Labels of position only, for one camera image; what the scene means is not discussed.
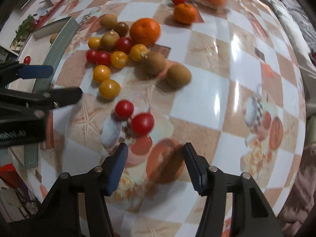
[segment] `red cherry tomato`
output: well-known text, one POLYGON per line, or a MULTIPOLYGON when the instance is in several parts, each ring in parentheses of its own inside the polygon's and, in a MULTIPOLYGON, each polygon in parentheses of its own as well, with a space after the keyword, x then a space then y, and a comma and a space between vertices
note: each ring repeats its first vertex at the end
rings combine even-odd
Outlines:
POLYGON ((121 37, 116 41, 115 48, 119 51, 125 52, 126 54, 130 53, 130 50, 134 46, 134 42, 127 37, 121 37))
POLYGON ((178 5, 180 3, 185 3, 185 0, 172 0, 172 2, 174 3, 174 5, 178 5))
POLYGON ((99 51, 95 62, 99 65, 107 66, 111 63, 111 54, 106 51, 99 51))
POLYGON ((31 57, 30 57, 30 56, 26 56, 26 57, 24 58, 23 63, 25 63, 25 64, 30 64, 30 63, 31 63, 31 57))
POLYGON ((154 117, 150 113, 140 113, 131 122, 132 130, 138 135, 148 134, 154 127, 154 117))
POLYGON ((87 61, 89 61, 90 63, 95 63, 98 53, 99 52, 97 50, 87 51, 87 61))
POLYGON ((134 105, 128 100, 121 100, 114 111, 119 119, 128 119, 133 114, 134 105))

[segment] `kiwi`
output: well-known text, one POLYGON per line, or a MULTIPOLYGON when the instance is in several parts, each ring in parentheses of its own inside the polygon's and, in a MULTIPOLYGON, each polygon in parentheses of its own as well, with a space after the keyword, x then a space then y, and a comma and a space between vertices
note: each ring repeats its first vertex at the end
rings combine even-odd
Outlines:
POLYGON ((57 36, 58 36, 58 33, 52 34, 52 36, 51 36, 50 39, 49 39, 49 42, 50 42, 51 44, 53 44, 53 42, 55 41, 55 39, 57 38, 57 36))
POLYGON ((180 63, 173 64, 167 71, 166 81, 174 88, 181 88, 190 83, 192 74, 180 63))
POLYGON ((118 33, 120 37, 126 36, 129 29, 130 28, 128 27, 128 25, 125 22, 118 22, 113 28, 113 30, 116 33, 118 33))
POLYGON ((165 57, 158 52, 148 52, 141 60, 143 69, 150 75, 157 76, 166 67, 165 57))
POLYGON ((101 47, 105 50, 112 50, 116 41, 119 39, 119 34, 115 31, 105 33, 101 38, 101 47))
POLYGON ((106 14, 100 18, 100 25, 105 29, 113 28, 118 21, 118 18, 114 14, 106 14))

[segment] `table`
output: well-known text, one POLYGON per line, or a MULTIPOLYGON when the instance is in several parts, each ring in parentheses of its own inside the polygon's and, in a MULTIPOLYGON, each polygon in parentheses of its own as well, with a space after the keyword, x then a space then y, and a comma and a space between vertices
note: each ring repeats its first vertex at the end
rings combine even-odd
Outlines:
MULTIPOLYGON (((170 0, 67 0, 49 22, 75 17, 81 27, 53 79, 55 88, 80 87, 79 104, 55 110, 48 138, 39 145, 39 166, 17 171, 40 201, 61 172, 85 173, 100 165, 120 142, 129 156, 117 191, 106 198, 115 231, 121 236, 194 236, 205 198, 194 191, 179 144, 190 141, 199 155, 222 171, 249 172, 275 214, 281 210, 298 170, 305 138, 305 100, 291 44, 273 12, 258 0, 229 0, 215 11, 194 3, 196 23, 172 19, 170 0), (161 36, 152 47, 169 63, 192 73, 191 83, 171 90, 132 63, 111 78, 119 96, 98 95, 87 40, 102 36, 98 18, 113 13, 129 26, 153 18, 161 36), (136 111, 150 111, 153 131, 135 137, 113 116, 117 100, 131 100, 136 111)), ((87 222, 80 206, 83 233, 87 222)), ((225 228, 232 197, 227 196, 225 228)))

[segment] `yellow tomato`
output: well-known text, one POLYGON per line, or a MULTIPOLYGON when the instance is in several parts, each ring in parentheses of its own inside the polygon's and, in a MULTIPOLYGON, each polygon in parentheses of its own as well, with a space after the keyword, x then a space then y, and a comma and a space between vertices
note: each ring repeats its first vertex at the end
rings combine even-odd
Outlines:
POLYGON ((121 86, 118 82, 112 79, 106 79, 99 86, 100 95, 108 100, 113 100, 121 91, 121 86))
POLYGON ((93 70, 93 80, 97 83, 101 83, 103 80, 109 79, 111 76, 111 70, 104 65, 96 66, 93 70))
POLYGON ((99 49, 101 47, 101 38, 91 37, 88 41, 88 46, 90 49, 99 49))
POLYGON ((127 65, 128 56, 125 52, 116 51, 111 55, 111 63, 117 69, 121 69, 127 65))
POLYGON ((148 49, 143 44, 134 45, 130 51, 130 57, 133 61, 140 61, 142 56, 148 53, 148 49))

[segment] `screw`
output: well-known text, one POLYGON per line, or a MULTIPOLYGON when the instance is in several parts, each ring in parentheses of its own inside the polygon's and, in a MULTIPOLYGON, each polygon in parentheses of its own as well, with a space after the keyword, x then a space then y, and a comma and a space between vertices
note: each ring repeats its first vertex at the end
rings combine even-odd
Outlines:
POLYGON ((251 175, 249 173, 243 173, 242 177, 245 178, 245 179, 250 179, 251 175))
POLYGON ((67 179, 69 177, 69 174, 68 173, 62 173, 61 175, 60 175, 60 178, 61 179, 67 179))
POLYGON ((49 98, 51 95, 48 92, 43 93, 46 98, 49 98))
POLYGON ((96 166, 94 169, 93 169, 94 172, 96 173, 100 173, 103 171, 103 168, 101 166, 96 166))
POLYGON ((34 115, 37 116, 39 119, 41 119, 45 116, 45 112, 41 110, 36 110, 34 111, 34 115))
POLYGON ((209 170, 215 173, 218 170, 218 168, 216 166, 210 166, 209 170))

